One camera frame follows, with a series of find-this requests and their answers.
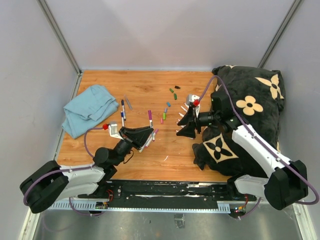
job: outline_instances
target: folded cloth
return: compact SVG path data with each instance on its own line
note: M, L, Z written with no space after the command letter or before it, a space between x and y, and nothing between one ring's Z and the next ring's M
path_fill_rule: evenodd
M104 86L92 85L64 106L62 128L76 139L117 111L118 106Z

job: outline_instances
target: beige flower pattern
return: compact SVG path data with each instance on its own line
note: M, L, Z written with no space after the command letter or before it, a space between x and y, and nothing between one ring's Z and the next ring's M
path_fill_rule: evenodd
M279 141L276 142L276 150L281 153Z
M253 96L246 96L244 100L238 100L236 103L238 108L243 109L243 113L248 116L252 116L255 112L261 113L264 108L256 103L256 99Z
M217 84L217 85L215 86L215 91L217 92L220 87L221 87L221 85L218 85L218 84Z
M273 99L276 99L278 97L278 94L280 95L280 99L284 99L284 97L281 95L281 90L279 85L279 77L278 74L271 77L271 80L262 78L262 77L256 77L255 79L259 80L264 85L267 85L270 87L271 96Z
M225 65L226 67L230 67L231 69L236 67L237 65Z
M230 149L230 147L225 142L222 133L210 139L209 141L204 141L203 145L205 146L211 157L216 161L216 163L220 163L228 159L238 158L238 156Z

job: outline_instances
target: pink marker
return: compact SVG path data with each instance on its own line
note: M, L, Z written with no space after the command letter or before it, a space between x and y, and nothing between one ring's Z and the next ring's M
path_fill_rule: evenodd
M150 127L153 129L154 128L154 124L152 122L152 114L151 114L151 110L148 110L148 115L149 115L149 122L150 122ZM152 132L152 141L155 141L155 133Z

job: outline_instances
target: wooden table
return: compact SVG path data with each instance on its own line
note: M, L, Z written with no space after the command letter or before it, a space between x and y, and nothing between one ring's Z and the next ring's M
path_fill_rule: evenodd
M118 111L103 121L99 126L116 121L121 127L121 99L127 95L133 110L125 104L128 128L139 128L149 125L148 110L152 111L154 129L159 129L155 141L142 153L134 150L133 158L127 163L117 166L118 172L112 179L122 180L160 180L160 181L196 181L196 182L226 182L227 176L206 167L203 171L193 163L194 153L192 144L201 143L202 135L192 140L176 136L180 127L176 122L181 119L178 113L184 111L186 96L200 96L206 87L212 73L188 71L85 71L78 94L92 85L103 85L119 103ZM201 101L200 110L210 109L210 93L214 83ZM177 94L169 91L172 88ZM160 123L165 108L168 107L164 124ZM92 154L99 147L113 149L119 140L109 136L104 130L93 130L87 135L87 145ZM60 165L84 165L92 163L92 158L84 148L84 137L72 139L67 133L57 159Z

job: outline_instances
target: white wall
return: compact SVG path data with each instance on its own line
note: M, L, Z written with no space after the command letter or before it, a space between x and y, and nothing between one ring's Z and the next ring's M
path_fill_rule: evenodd
M288 26L266 69L281 70L286 107L282 116L281 150L307 166L308 179L320 192L320 2L304 1ZM314 200L310 191L307 200ZM310 206L320 237L320 204Z
M83 69L257 66L293 0L47 0Z
M52 159L76 74L35 0L0 5L0 233L18 238L20 183Z

